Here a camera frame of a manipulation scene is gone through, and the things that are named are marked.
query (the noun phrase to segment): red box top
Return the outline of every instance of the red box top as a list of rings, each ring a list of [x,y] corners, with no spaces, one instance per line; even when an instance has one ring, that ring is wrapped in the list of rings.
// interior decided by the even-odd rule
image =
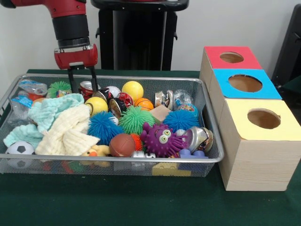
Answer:
[[[213,69],[262,69],[255,55],[245,46],[205,46]]]

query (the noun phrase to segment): circular hole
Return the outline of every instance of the circular hole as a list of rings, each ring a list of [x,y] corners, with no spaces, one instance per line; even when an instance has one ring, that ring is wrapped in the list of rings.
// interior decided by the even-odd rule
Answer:
[[[248,120],[264,129],[274,129],[281,123],[280,117],[267,109],[253,109],[248,113]]]
[[[234,53],[234,52],[226,52],[226,53],[222,53],[220,55],[220,58],[227,62],[227,63],[231,63],[231,64],[236,64],[236,63],[240,63],[243,62],[244,58],[242,55],[238,54],[238,53]]]
[[[240,91],[254,93],[262,89],[262,83],[249,75],[236,74],[229,78],[230,85]]]

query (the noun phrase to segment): stacked boxes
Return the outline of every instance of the stacked boxes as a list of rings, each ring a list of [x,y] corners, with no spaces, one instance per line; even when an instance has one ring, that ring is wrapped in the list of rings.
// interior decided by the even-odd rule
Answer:
[[[200,73],[225,148],[227,191],[284,191],[301,158],[301,127],[248,47],[205,47]]]

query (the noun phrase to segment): purple spiky toy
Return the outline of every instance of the purple spiky toy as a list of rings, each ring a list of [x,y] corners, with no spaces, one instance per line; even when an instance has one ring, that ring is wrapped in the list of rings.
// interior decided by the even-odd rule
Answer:
[[[177,136],[167,125],[154,125],[147,122],[143,124],[143,132],[140,135],[145,143],[148,153],[154,153],[157,157],[177,156],[177,153],[187,147],[183,141],[186,136]]]

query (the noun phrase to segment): towel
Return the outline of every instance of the towel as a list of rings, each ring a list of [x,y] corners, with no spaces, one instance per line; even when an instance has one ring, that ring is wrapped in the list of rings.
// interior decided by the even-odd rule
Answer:
[[[32,106],[28,111],[28,117],[37,123],[40,133],[45,133],[45,131],[51,128],[60,113],[83,103],[83,96],[76,93],[68,94],[60,98],[45,99],[42,103],[37,102]]]
[[[88,129],[89,119],[90,110],[86,105],[63,111],[39,143],[36,154],[82,155],[99,141],[98,138],[83,133]]]
[[[3,142],[6,147],[10,147],[13,143],[22,140],[30,143],[34,148],[36,148],[42,138],[43,134],[38,131],[37,127],[33,124],[29,124],[14,128],[13,131],[11,131],[10,134],[3,139]]]

